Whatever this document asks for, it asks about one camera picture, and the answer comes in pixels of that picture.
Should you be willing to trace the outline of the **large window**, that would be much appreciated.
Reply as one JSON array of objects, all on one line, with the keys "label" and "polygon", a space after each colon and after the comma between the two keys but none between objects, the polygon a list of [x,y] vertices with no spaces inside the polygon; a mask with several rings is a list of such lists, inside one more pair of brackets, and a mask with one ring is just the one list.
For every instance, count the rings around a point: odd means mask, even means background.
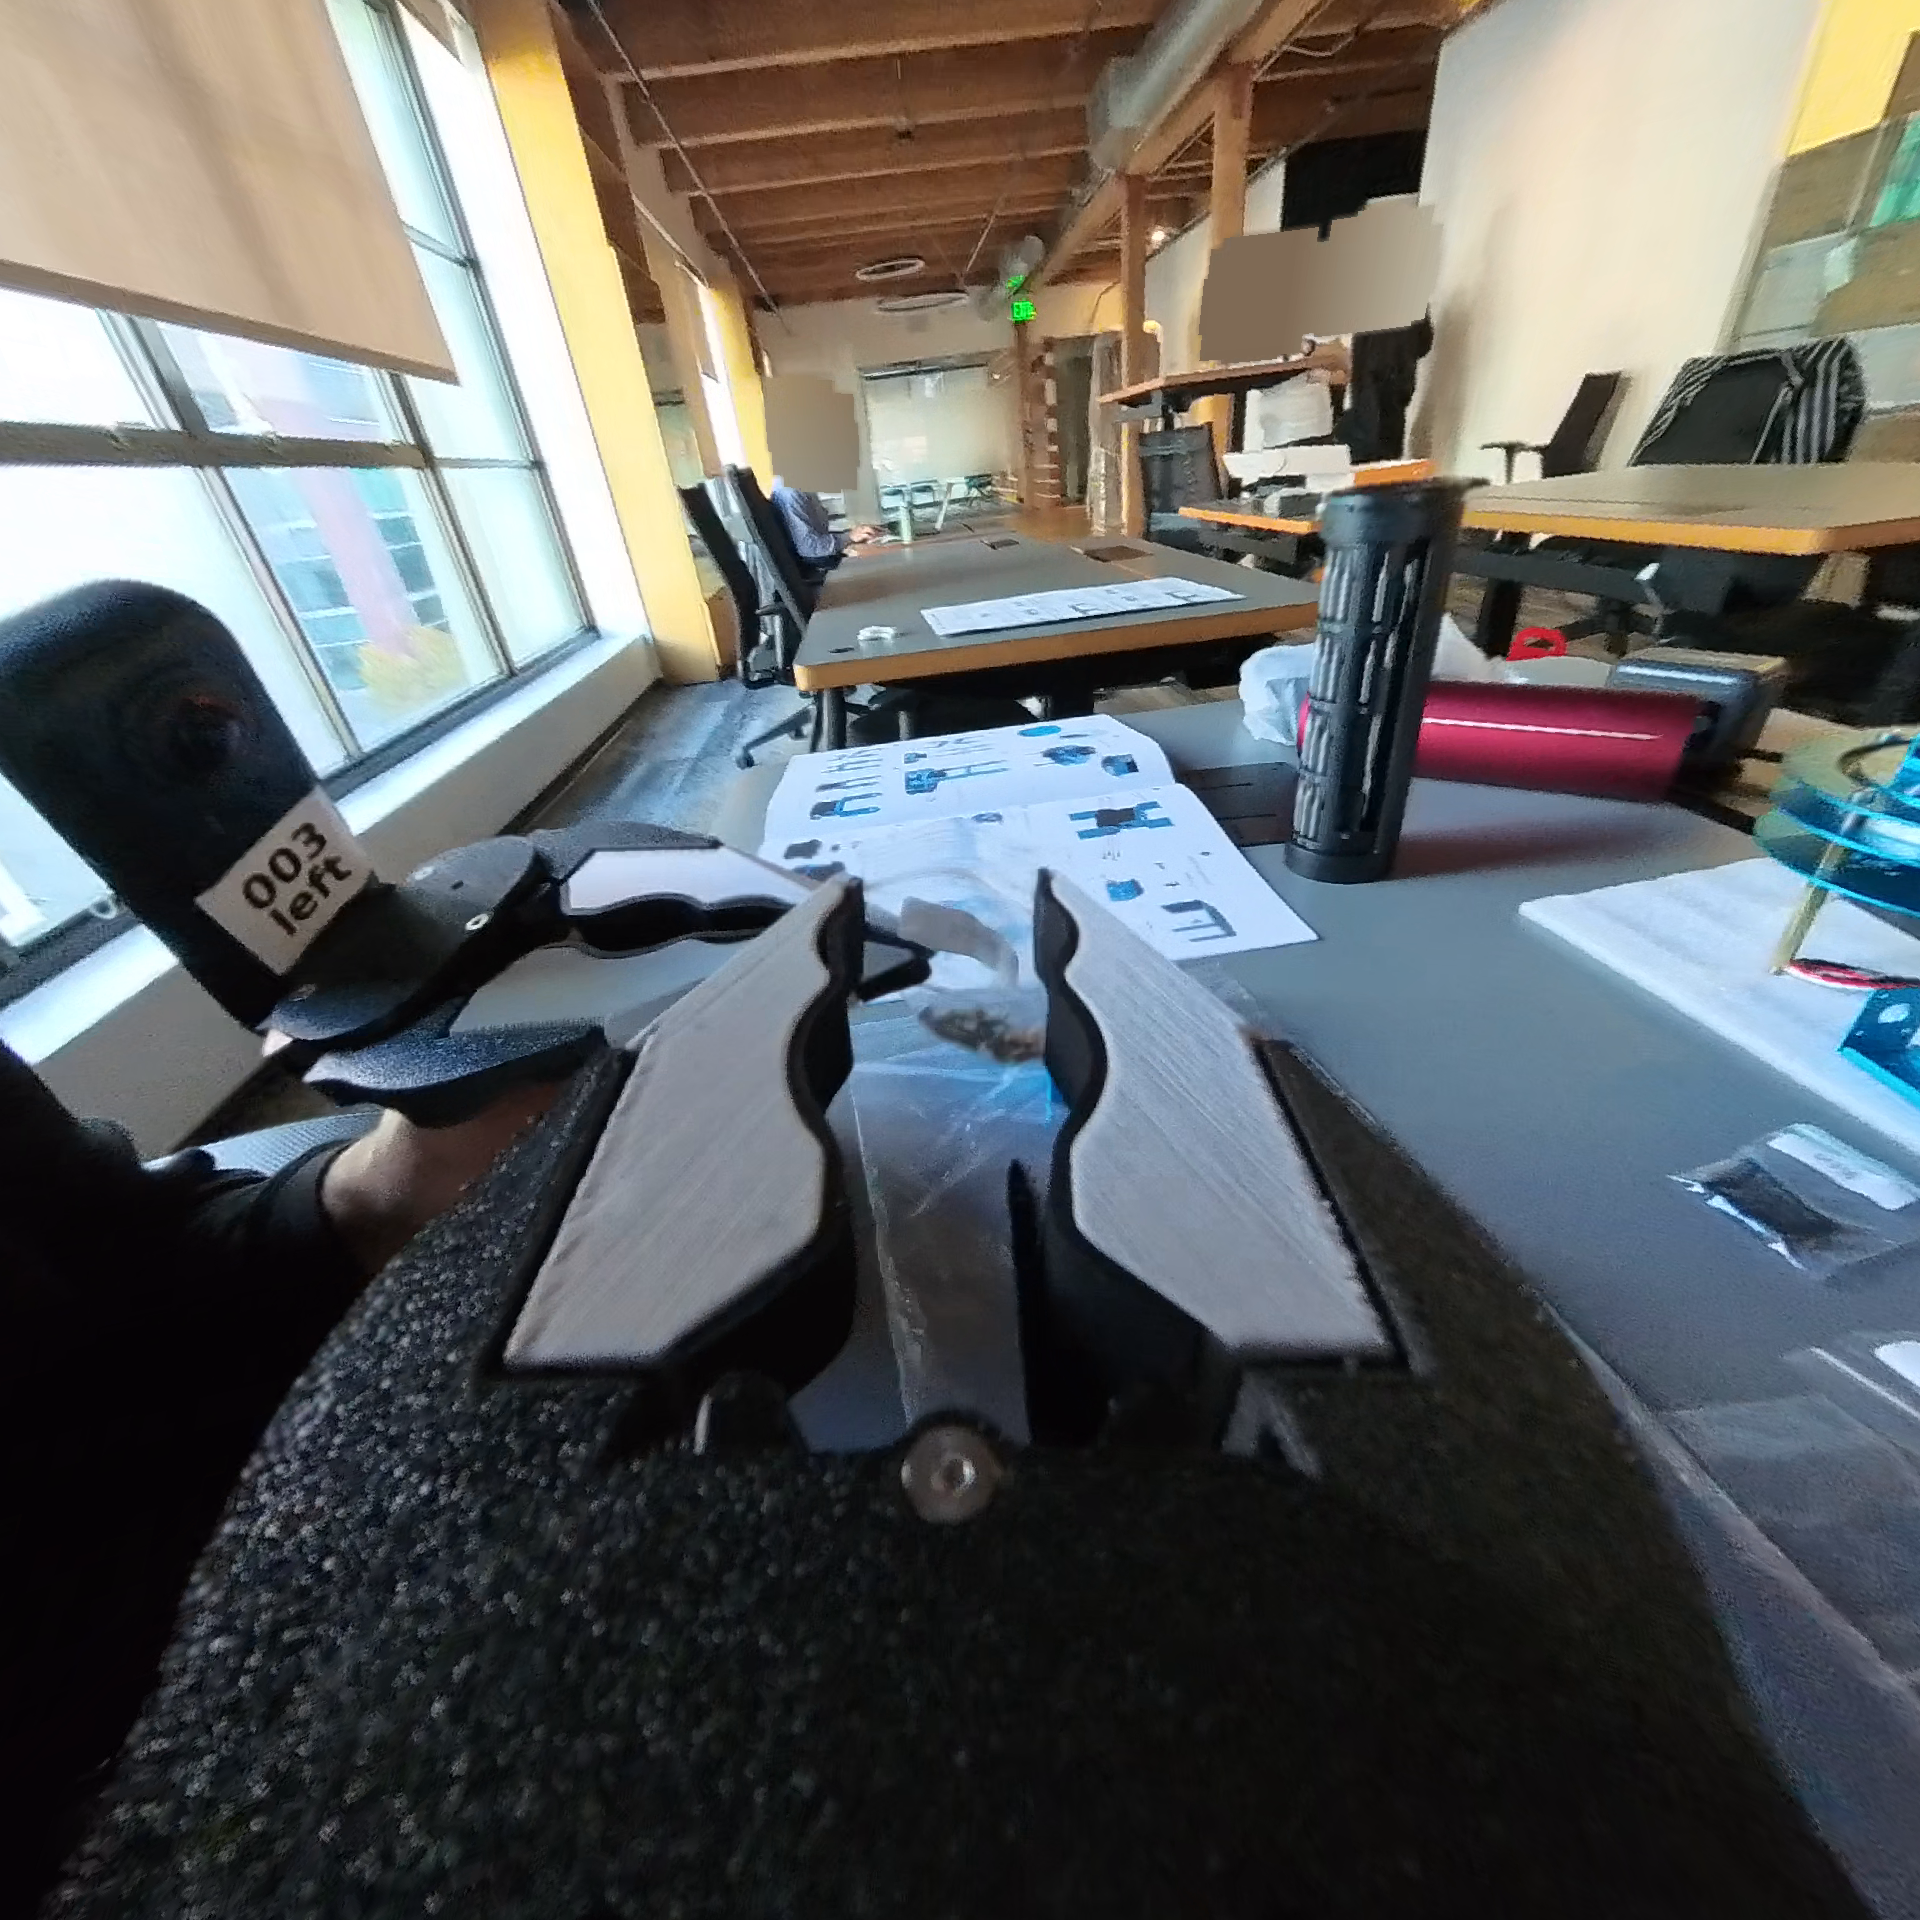
[{"label": "large window", "polygon": [[472,182],[479,76],[410,4],[327,4],[456,378],[3,293],[3,613],[88,584],[210,610],[357,783],[593,627],[515,349],[547,297]]}]

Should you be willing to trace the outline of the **clear bag with blue disc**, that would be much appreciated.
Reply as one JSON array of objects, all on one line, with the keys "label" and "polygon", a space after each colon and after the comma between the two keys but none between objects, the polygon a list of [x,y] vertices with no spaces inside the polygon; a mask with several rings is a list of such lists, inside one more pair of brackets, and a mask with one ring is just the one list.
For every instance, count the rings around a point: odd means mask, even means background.
[{"label": "clear bag with blue disc", "polygon": [[906,1418],[961,1416],[1027,1445],[1012,1178],[1045,1190],[1055,1081],[914,1020],[859,1040],[852,1136]]}]

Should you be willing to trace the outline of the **black cylindrical bit holder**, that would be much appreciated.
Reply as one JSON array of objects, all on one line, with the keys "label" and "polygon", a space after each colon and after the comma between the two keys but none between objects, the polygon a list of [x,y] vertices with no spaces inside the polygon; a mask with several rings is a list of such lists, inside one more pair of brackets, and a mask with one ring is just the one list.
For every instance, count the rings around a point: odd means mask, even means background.
[{"label": "black cylindrical bit holder", "polygon": [[1436,477],[1327,498],[1316,668],[1284,846],[1301,878],[1381,882],[1394,865],[1459,519],[1476,488]]}]

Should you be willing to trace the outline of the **wooden standing desk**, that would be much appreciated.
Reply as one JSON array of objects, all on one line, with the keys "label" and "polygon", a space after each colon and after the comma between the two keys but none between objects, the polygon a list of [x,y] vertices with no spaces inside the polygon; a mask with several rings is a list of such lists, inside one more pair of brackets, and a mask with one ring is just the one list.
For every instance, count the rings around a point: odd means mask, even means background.
[{"label": "wooden standing desk", "polygon": [[1347,389],[1348,361],[1340,353],[1301,353],[1284,361],[1196,367],[1114,389],[1109,396],[1096,396],[1096,401],[1114,410],[1186,413],[1200,398],[1237,398],[1279,389],[1297,377],[1331,377],[1339,389]]}]

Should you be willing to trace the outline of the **white plastic bag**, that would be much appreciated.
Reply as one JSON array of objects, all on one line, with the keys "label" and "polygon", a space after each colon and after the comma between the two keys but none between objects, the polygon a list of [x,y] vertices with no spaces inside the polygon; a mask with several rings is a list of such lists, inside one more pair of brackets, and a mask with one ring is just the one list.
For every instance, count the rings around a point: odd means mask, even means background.
[{"label": "white plastic bag", "polygon": [[[1279,640],[1252,653],[1237,673],[1241,727],[1259,741],[1284,746],[1301,744],[1301,705],[1312,690],[1312,670],[1319,659],[1319,638]],[[1454,613],[1436,621],[1436,653],[1430,684],[1472,684],[1472,688],[1510,688],[1514,670],[1502,659],[1486,659]]]}]

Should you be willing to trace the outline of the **person's left forearm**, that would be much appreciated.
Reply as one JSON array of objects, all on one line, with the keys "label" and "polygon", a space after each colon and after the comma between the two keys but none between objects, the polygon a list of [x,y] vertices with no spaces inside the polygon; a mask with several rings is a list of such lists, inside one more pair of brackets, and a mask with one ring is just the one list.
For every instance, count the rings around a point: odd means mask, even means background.
[{"label": "person's left forearm", "polygon": [[3,1050],[3,1881],[116,1755],[240,1463],[357,1301],[340,1144],[146,1167]]}]

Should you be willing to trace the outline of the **dark grey box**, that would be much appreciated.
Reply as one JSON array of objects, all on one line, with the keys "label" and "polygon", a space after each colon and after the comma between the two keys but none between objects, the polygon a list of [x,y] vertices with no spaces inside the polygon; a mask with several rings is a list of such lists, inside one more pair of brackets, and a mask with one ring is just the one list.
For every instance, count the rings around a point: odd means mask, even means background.
[{"label": "dark grey box", "polygon": [[1791,690],[1791,659],[1651,643],[1619,659],[1605,673],[1605,690],[1688,698],[1693,705],[1693,734],[1688,736],[1678,767],[1688,776],[1711,776],[1759,744],[1767,718]]}]

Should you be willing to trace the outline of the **red metal cylinder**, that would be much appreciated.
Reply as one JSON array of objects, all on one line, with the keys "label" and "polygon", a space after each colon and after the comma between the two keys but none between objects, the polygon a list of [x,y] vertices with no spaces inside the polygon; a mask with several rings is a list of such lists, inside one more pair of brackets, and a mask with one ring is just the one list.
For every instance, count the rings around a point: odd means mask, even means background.
[{"label": "red metal cylinder", "polygon": [[1658,802],[1702,727],[1704,700],[1667,690],[1446,680],[1426,693],[1413,780]]}]

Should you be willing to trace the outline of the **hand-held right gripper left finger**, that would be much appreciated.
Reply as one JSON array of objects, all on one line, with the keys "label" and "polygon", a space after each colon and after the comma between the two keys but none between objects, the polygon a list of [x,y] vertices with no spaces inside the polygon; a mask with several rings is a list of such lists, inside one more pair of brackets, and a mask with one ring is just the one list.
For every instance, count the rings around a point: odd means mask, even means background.
[{"label": "hand-held right gripper left finger", "polygon": [[515,1377],[808,1380],[847,1338],[843,1158],[868,900],[805,892],[635,1044],[504,1343]]}]

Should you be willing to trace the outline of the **black office chair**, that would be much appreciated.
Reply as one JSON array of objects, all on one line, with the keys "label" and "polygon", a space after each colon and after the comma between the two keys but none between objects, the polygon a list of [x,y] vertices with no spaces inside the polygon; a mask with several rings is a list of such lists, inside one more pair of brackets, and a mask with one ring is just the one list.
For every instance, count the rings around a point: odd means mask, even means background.
[{"label": "black office chair", "polygon": [[814,564],[805,564],[805,557],[796,552],[796,544],[785,528],[782,509],[763,493],[754,470],[728,463],[723,477],[728,477],[731,498],[741,501],[741,513],[754,537],[754,547],[782,589],[782,603],[785,603],[796,631],[805,631],[808,617],[818,613],[823,575]]},{"label": "black office chair", "polygon": [[699,547],[722,575],[723,613],[718,617],[718,638],[731,643],[741,688],[796,690],[795,663],[805,631],[796,631],[782,589],[754,547],[728,477],[682,488],[679,498]]},{"label": "black office chair", "polygon": [[1502,458],[1502,482],[1518,482],[1518,461],[1537,461],[1541,479],[1568,479],[1596,470],[1597,451],[1609,438],[1619,401],[1623,401],[1626,371],[1591,371],[1579,378],[1563,417],[1556,421],[1550,442],[1483,442],[1483,451]]}]

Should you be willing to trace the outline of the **printed instruction sheet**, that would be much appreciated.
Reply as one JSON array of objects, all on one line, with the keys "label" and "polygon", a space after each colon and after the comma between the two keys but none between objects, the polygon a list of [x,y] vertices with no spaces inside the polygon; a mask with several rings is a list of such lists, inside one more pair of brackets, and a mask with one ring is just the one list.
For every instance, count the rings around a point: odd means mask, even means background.
[{"label": "printed instruction sheet", "polygon": [[1114,621],[1132,613],[1163,613],[1163,610],[1191,610],[1191,607],[1223,607],[1237,603],[1237,589],[1196,584],[1186,575],[1150,575],[1150,580],[1114,580],[1096,587],[1060,587],[1060,589],[1031,589],[1003,594],[984,603],[960,607],[926,607],[923,624],[935,638],[984,638],[984,631],[1017,631],[1039,624],[1072,624],[1072,621]]},{"label": "printed instruction sheet", "polygon": [[852,875],[896,916],[907,900],[961,909],[1020,956],[1043,869],[1173,962],[1319,939],[1164,750],[1112,718],[790,760],[759,856],[805,878]]}]

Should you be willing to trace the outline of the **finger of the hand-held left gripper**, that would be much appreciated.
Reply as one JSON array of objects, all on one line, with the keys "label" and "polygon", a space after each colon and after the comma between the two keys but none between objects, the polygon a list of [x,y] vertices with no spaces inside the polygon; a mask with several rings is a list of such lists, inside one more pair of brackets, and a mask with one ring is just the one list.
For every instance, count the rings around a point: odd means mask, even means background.
[{"label": "finger of the hand-held left gripper", "polygon": [[731,846],[589,850],[564,878],[564,923],[593,956],[741,943],[808,900],[814,882]]}]

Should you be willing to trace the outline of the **wooden edged desk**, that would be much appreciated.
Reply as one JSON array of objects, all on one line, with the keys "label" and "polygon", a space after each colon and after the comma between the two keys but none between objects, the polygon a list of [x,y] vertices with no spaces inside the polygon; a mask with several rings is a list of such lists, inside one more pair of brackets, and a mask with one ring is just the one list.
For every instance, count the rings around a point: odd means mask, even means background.
[{"label": "wooden edged desk", "polygon": [[[926,607],[1150,575],[1186,575],[1237,589],[1241,599],[1223,607],[952,640],[935,638],[923,624]],[[1135,653],[1312,631],[1316,621],[1319,589],[1303,580],[1269,575],[1150,541],[1036,541],[1017,532],[956,537],[877,547],[832,571],[819,589],[818,613],[805,624],[795,680],[805,693],[906,688],[999,668],[1067,668]],[[859,653],[855,631],[864,624],[894,624],[901,627],[901,640],[882,653]]]},{"label": "wooden edged desk", "polygon": [[1918,544],[1918,463],[1619,467],[1468,482],[1465,528],[1823,561]]}]

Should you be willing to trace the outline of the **grey desk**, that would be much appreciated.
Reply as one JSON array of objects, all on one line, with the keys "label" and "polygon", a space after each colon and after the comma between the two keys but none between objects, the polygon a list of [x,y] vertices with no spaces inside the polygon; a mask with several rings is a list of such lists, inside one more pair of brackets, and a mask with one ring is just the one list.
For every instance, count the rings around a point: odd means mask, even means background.
[{"label": "grey desk", "polygon": [[1297,1386],[1322,1477],[620,1436],[482,1377],[588,1095],[281,1411],[68,1916],[1918,1916],[1918,1695],[1638,1391],[1814,1322],[1674,1191],[1786,1095],[1514,920],[1725,841],[1413,794],[1413,878],[1260,875],[1250,958],[1436,1391]]}]

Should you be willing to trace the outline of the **silver ceiling duct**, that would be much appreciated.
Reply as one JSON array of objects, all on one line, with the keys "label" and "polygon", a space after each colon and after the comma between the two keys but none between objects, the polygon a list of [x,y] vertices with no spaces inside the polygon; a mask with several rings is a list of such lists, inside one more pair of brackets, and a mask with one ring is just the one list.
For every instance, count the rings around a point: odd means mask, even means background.
[{"label": "silver ceiling duct", "polygon": [[1164,4],[1150,36],[1109,60],[1090,95],[1090,161],[1128,171],[1144,143],[1200,83],[1266,4]]}]

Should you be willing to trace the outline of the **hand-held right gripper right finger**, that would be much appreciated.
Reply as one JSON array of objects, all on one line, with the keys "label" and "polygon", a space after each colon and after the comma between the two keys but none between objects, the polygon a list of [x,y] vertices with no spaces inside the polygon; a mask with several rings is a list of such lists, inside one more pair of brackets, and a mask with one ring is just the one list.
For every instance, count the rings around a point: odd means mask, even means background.
[{"label": "hand-held right gripper right finger", "polygon": [[1135,1287],[1230,1365],[1394,1365],[1357,1238],[1259,1035],[1067,875],[1036,889],[1045,1204],[1077,1287]]}]

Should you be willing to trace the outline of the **blue acrylic turntable base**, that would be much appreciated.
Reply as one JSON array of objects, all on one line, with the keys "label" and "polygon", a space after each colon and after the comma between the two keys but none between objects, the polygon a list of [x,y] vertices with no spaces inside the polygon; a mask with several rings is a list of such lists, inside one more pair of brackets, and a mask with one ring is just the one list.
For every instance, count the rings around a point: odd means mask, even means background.
[{"label": "blue acrylic turntable base", "polygon": [[1791,750],[1752,841],[1801,882],[1767,969],[1867,989],[1867,969],[1814,962],[1807,948],[1828,900],[1918,939],[1918,723]]}]

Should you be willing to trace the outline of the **white foam sheet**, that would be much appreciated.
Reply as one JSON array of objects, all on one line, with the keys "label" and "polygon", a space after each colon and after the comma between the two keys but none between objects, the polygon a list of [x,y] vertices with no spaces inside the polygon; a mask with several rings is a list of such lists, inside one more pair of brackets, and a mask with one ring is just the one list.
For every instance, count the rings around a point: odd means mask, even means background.
[{"label": "white foam sheet", "polygon": [[1867,993],[1771,975],[1796,878],[1757,856],[1541,896],[1523,920],[1918,1155],[1918,1099],[1838,1053]]}]

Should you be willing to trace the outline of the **person's left hand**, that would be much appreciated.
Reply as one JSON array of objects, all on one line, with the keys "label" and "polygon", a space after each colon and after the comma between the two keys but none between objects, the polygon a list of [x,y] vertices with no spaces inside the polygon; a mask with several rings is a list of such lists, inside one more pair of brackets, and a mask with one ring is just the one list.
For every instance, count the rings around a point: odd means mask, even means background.
[{"label": "person's left hand", "polygon": [[441,1126],[385,1117],[350,1144],[322,1173],[317,1204],[352,1273],[377,1278],[454,1211],[566,1084],[566,1076],[515,1084],[474,1117]]}]

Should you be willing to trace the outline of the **small clear screw bag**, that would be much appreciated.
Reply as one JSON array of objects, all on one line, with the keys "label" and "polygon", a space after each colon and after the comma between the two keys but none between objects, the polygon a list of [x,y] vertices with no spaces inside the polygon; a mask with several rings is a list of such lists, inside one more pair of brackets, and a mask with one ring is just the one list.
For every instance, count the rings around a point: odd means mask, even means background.
[{"label": "small clear screw bag", "polygon": [[1020,948],[960,906],[871,906],[855,995],[871,1007],[901,1006],[935,1044],[998,1067],[1043,1059],[1045,993],[1025,969]]}]

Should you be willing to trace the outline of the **beige window blind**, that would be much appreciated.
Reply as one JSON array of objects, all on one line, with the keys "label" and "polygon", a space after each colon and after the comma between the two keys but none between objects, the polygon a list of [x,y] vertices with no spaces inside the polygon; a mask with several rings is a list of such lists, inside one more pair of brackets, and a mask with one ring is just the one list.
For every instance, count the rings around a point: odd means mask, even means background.
[{"label": "beige window blind", "polygon": [[456,378],[327,4],[3,4],[3,288]]}]

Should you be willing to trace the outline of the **small bag of black parts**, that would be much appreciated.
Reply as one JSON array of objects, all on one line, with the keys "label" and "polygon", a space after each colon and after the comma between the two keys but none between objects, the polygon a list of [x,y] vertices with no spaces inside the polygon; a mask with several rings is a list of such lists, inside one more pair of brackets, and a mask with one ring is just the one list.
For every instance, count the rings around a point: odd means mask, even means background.
[{"label": "small bag of black parts", "polygon": [[1814,1283],[1918,1278],[1918,1182],[1814,1124],[1667,1182]]}]

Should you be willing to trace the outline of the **chair with striped jacket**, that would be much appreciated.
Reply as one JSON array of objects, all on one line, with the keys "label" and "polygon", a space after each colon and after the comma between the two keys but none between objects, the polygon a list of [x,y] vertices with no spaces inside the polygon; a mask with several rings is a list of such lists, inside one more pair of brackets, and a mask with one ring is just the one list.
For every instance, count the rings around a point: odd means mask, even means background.
[{"label": "chair with striped jacket", "polygon": [[1867,413],[1847,339],[1688,361],[1651,410],[1629,467],[1838,463]]}]

